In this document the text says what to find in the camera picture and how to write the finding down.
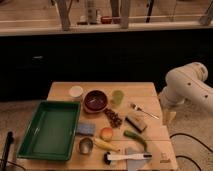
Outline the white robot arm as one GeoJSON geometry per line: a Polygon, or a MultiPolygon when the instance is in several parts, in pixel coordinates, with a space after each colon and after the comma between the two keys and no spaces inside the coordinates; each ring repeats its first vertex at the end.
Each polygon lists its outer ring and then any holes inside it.
{"type": "Polygon", "coordinates": [[[166,86],[159,95],[163,108],[172,108],[186,99],[213,115],[213,88],[205,84],[206,66],[192,62],[170,70],[165,77],[166,86]]]}

